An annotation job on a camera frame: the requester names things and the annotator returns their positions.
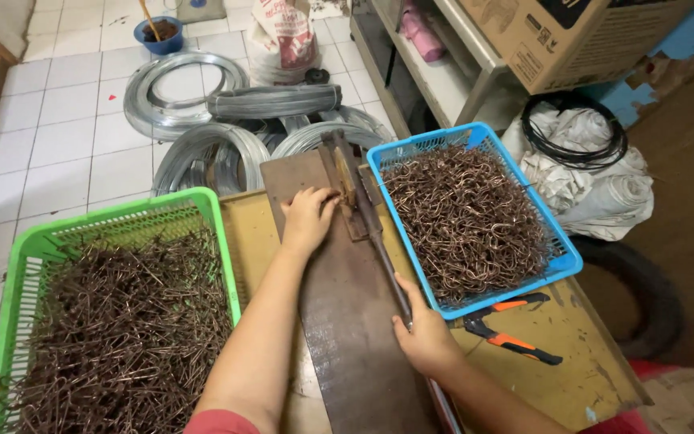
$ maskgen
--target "cardboard box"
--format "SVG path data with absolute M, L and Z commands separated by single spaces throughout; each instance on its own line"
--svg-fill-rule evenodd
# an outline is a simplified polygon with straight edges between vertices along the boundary
M 694 0 L 459 0 L 530 94 L 616 80 Z

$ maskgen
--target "green plastic basket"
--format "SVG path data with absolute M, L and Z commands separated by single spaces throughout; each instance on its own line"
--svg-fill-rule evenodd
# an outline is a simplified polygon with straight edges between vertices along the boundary
M 36 311 L 39 295 L 47 289 L 51 263 L 65 260 L 57 246 L 78 246 L 82 240 L 99 237 L 113 245 L 141 246 L 155 235 L 172 240 L 202 225 L 208 225 L 217 234 L 223 266 L 221 278 L 229 296 L 234 327 L 240 320 L 240 303 L 218 198 L 209 188 L 195 187 L 154 199 L 140 199 L 23 232 L 12 247 L 0 307 L 0 427 L 6 420 L 18 417 L 3 411 L 12 397 L 8 396 L 2 379 L 20 379 L 28 368 L 29 348 L 24 340 L 31 333 L 31 316 Z

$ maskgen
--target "pink item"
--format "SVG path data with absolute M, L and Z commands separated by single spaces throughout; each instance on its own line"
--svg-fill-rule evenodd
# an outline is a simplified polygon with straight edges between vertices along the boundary
M 435 62 L 440 60 L 446 54 L 446 47 L 443 46 L 441 40 L 438 39 L 430 27 L 425 22 L 425 18 L 416 5 L 406 0 L 406 7 L 403 9 L 403 18 L 401 19 L 401 30 L 409 39 L 419 55 L 422 56 L 425 62 Z

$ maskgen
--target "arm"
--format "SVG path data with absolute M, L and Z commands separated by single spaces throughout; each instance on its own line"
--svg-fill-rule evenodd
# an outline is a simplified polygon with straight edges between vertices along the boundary
M 471 366 L 440 313 L 427 307 L 419 288 L 400 277 L 412 308 L 413 325 L 406 330 L 400 317 L 392 323 L 401 350 L 423 375 L 435 380 L 458 404 L 493 434 L 569 434 L 553 419 L 528 405 L 482 370 Z
M 310 188 L 281 205 L 286 217 L 282 245 L 210 370 L 193 417 L 224 409 L 245 417 L 262 434 L 278 431 L 299 283 L 310 255 L 329 230 L 339 203 L 335 194 L 330 188 Z

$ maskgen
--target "red shirt sleeve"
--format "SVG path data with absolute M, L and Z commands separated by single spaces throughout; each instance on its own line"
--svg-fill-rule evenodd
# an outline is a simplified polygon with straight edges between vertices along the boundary
M 248 419 L 229 410 L 207 410 L 192 416 L 184 434 L 260 434 Z

